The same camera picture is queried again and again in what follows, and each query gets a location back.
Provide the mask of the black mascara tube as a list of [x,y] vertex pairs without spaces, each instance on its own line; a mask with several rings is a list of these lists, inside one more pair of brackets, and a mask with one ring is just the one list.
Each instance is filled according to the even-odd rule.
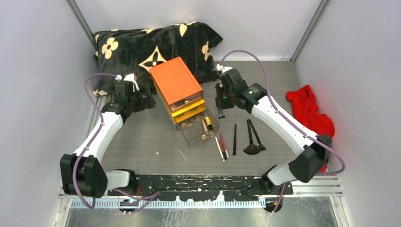
[[225,118],[225,114],[221,108],[218,108],[218,118],[219,119]]

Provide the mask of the gold lipstick tube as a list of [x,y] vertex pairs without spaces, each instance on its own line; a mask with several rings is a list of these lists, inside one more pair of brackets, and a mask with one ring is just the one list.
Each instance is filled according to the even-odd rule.
[[214,129],[210,117],[205,117],[205,118],[204,118],[204,122],[205,122],[205,124],[206,124],[206,126],[207,126],[207,130],[212,131],[212,130]]

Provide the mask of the beige concealer tube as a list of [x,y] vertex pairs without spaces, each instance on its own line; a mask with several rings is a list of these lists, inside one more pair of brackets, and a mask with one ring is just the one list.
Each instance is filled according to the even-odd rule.
[[202,140],[205,140],[209,137],[209,129],[204,119],[201,120],[201,124],[203,128]]

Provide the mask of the orange drawer organizer box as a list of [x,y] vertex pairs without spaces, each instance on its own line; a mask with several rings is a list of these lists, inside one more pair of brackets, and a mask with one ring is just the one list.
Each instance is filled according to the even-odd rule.
[[188,127],[190,118],[199,118],[206,108],[203,89],[181,57],[152,67],[150,74],[157,94],[177,127]]

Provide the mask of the clear drawer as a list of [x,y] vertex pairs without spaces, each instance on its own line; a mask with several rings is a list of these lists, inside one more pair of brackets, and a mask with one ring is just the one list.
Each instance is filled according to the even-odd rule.
[[214,127],[212,131],[209,131],[208,138],[216,136],[219,131],[220,125],[208,108],[176,124],[177,128],[181,131],[184,138],[186,139],[188,146],[192,146],[198,142],[204,141],[202,140],[203,128],[201,120],[205,117],[210,117]]

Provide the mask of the white makeup pencil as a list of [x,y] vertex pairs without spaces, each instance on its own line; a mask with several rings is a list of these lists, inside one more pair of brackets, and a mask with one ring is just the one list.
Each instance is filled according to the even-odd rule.
[[223,152],[222,152],[222,149],[221,149],[221,146],[220,146],[220,143],[219,143],[219,140],[217,139],[217,137],[215,137],[215,141],[216,141],[216,144],[217,144],[217,147],[218,147],[219,154],[220,154],[220,156],[221,156],[221,158],[222,158],[222,160],[224,162],[225,158],[223,156]]

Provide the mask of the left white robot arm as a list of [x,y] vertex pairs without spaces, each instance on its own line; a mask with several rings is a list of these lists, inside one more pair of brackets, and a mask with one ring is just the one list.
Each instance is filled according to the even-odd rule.
[[155,107],[149,86],[137,89],[130,81],[118,81],[111,101],[102,109],[102,118],[73,154],[60,159],[62,188],[65,194],[101,198],[115,188],[133,195],[138,182],[133,170],[106,172],[102,158],[112,138],[132,113]]

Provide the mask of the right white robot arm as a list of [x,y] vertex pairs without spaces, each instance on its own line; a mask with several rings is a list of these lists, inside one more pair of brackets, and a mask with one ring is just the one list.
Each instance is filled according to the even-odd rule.
[[254,83],[250,86],[239,71],[232,67],[217,66],[219,83],[216,104],[219,109],[238,107],[270,126],[291,148],[296,158],[274,166],[263,176],[263,190],[275,194],[283,183],[309,182],[330,160],[331,138],[319,136],[288,114],[267,94],[266,89]]

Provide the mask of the short red lip gloss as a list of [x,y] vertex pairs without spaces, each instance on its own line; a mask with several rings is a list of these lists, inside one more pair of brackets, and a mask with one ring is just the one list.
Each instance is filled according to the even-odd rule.
[[222,149],[222,152],[223,152],[223,156],[224,156],[225,160],[227,160],[227,155],[225,154],[225,150],[223,148],[221,140],[219,140],[219,143],[220,143],[220,146],[221,146],[221,149]]

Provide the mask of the black floral blanket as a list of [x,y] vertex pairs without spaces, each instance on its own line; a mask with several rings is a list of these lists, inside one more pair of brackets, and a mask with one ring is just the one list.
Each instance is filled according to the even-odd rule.
[[156,29],[99,31],[93,35],[94,58],[103,73],[93,90],[95,96],[114,93],[116,80],[110,74],[133,73],[140,89],[148,86],[155,94],[149,70],[181,57],[196,80],[202,84],[218,79],[210,53],[223,38],[209,25],[192,21]]

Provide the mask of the red cloth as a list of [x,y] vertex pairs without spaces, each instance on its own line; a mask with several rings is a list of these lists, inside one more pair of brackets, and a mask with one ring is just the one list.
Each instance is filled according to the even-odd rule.
[[319,136],[326,134],[333,138],[335,135],[333,121],[328,115],[319,113],[316,96],[309,85],[297,91],[288,91],[286,100],[292,104],[293,117],[297,121]]

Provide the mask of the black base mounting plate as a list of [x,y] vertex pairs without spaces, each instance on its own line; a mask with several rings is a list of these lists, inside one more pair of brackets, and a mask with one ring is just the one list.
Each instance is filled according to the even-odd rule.
[[264,195],[292,195],[290,183],[285,189],[269,185],[264,177],[253,175],[137,175],[133,188],[122,188],[132,196],[147,197],[159,192],[159,201],[254,201]]

